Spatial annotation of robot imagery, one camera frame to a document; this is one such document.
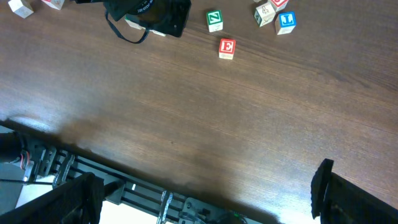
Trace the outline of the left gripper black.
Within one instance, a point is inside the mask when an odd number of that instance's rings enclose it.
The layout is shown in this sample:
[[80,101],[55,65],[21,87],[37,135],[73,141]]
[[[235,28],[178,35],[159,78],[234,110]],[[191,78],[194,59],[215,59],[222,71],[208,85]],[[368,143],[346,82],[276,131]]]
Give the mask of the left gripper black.
[[150,31],[181,37],[192,5],[190,0],[75,0],[75,2],[102,3],[106,22],[119,38],[123,35],[113,22],[121,19],[128,19],[143,27],[145,29],[143,38],[147,37]]

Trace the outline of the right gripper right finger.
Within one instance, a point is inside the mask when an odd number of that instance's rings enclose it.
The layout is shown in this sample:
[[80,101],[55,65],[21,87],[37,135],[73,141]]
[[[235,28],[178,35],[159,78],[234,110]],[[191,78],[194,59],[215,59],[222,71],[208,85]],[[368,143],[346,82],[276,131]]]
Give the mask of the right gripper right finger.
[[312,217],[321,223],[397,224],[397,209],[332,172],[324,159],[311,181]]

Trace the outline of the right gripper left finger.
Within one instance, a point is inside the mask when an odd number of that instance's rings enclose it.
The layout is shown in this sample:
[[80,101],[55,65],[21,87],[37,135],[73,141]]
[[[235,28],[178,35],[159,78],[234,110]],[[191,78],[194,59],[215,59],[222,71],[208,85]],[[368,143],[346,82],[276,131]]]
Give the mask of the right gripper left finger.
[[104,180],[91,172],[1,215],[1,223],[98,223]]

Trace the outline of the green R block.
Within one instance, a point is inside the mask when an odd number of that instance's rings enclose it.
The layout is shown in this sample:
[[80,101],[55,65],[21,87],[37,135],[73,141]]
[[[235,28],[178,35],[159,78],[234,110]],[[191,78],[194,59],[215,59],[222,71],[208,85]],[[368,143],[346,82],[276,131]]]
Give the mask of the green R block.
[[124,20],[132,28],[135,28],[135,29],[138,29],[138,30],[142,30],[143,29],[142,26],[140,26],[139,24],[137,24],[137,23],[131,21],[130,19],[128,19],[127,16],[124,16]]

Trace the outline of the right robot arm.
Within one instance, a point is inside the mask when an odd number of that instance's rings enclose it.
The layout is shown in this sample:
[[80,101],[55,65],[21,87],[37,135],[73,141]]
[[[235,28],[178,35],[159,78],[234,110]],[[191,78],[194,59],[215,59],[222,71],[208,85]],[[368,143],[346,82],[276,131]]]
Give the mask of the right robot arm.
[[[233,210],[173,193],[17,132],[1,134],[1,162],[18,164],[24,185],[53,176],[51,190],[1,215],[2,223],[98,223],[104,201],[154,215],[158,223],[250,223]],[[321,223],[396,223],[397,210],[332,171],[325,159],[311,181]]]

